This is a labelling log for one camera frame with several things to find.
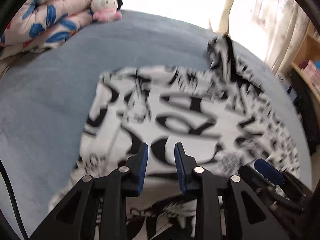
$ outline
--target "pink plush body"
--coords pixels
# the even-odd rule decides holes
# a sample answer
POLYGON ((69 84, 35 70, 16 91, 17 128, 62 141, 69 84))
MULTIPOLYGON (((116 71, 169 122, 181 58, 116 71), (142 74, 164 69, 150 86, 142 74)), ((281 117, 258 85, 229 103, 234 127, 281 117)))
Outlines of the pink plush body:
POLYGON ((99 22, 112 22, 122 18, 121 12, 114 8, 101 9, 93 14, 93 19, 99 22))

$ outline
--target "plush toy head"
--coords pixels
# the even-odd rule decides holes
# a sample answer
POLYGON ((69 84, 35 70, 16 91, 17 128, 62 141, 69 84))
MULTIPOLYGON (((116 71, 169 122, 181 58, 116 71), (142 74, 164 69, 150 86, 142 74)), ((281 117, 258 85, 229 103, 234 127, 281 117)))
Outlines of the plush toy head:
POLYGON ((92 0, 91 2, 91 10, 94 13, 106 8, 113 8, 117 10, 117 7, 117 0, 92 0))

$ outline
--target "black cable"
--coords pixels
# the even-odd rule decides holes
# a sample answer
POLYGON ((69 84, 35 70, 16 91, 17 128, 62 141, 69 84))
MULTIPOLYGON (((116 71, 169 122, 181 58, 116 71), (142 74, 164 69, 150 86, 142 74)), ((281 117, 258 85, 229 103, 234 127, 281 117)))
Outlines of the black cable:
POLYGON ((13 212, 14 212, 14 215, 16 217, 20 232, 21 232, 24 240, 29 240, 27 232, 26 232, 26 230, 25 230, 25 228, 23 226, 23 223, 22 223, 22 219, 21 219, 21 216, 20 216, 20 213, 19 213, 17 201, 16 201, 16 198, 14 196, 14 192, 13 192, 13 189, 12 189, 8 174, 5 171, 5 168, 4 168, 1 160, 0 160, 0 173, 1 173, 2 177, 3 177, 5 185, 7 187, 7 190, 8 190, 8 193, 9 193, 9 197, 10 197, 10 200, 11 200, 11 205, 12 205, 12 208, 13 208, 13 212))

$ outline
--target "black hair of plush toy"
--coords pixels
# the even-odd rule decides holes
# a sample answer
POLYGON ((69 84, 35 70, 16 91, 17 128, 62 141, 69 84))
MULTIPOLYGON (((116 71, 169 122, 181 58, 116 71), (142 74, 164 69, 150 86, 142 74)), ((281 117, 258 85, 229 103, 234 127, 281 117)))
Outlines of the black hair of plush toy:
POLYGON ((117 0, 118 2, 118 8, 117 8, 117 11, 120 10, 121 6, 123 5, 123 2, 122 0, 117 0))

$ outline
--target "floral comforter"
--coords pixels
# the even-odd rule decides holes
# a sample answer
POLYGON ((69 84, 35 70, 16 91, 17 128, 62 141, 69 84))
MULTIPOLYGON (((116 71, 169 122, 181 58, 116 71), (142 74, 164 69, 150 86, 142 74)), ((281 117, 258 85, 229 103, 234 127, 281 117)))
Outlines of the floral comforter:
POLYGON ((27 0, 0 35, 0 60, 56 48, 92 22, 91 0, 27 0))

